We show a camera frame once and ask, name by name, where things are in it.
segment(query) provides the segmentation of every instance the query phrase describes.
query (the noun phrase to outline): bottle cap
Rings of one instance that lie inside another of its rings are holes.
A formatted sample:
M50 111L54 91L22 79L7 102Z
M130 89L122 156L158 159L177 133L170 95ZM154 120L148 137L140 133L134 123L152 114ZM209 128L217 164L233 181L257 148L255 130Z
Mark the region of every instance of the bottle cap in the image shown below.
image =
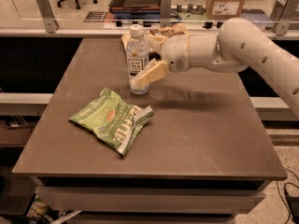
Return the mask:
M142 27L139 24L133 24L130 26L130 35L131 37L142 36Z

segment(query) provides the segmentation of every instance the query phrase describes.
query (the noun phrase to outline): plastic water bottle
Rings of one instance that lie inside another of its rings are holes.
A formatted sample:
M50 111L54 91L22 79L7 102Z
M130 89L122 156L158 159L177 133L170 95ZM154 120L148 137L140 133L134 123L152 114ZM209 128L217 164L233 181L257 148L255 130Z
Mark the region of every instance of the plastic water bottle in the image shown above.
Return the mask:
M142 35L141 25L134 24L130 27L131 38L126 47L126 55L128 62L129 79L132 79L140 71L142 71L149 62L149 47ZM150 85L141 89L132 89L133 94L145 94L149 91Z

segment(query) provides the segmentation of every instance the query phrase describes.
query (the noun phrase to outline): gray table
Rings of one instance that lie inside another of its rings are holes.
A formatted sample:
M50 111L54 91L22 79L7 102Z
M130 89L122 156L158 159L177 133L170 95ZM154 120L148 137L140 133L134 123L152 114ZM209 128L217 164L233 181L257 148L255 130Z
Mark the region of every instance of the gray table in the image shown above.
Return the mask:
M104 87L155 112L124 158L68 121ZM83 40L13 173L57 209L232 216L287 176L237 74L171 73L134 96L118 38Z

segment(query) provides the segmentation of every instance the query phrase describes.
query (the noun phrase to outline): yellow object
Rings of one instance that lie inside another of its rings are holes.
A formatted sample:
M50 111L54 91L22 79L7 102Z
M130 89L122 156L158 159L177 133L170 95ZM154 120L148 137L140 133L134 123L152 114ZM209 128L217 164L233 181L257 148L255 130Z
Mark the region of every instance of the yellow object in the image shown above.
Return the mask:
M145 40L150 48L161 54L162 44L167 40L167 37L163 35L145 35Z
M154 81L162 79L168 72L168 63L165 61L157 62L156 59L152 59L144 70L130 80L131 87L142 88Z

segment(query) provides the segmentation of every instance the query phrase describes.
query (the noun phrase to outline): green chip bag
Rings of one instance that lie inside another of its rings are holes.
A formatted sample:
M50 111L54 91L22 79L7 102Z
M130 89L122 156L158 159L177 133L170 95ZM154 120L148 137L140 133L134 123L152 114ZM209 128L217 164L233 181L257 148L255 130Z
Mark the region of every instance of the green chip bag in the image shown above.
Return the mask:
M70 120L92 131L123 156L153 115L150 106L128 105L114 91L105 88L99 98L87 104Z

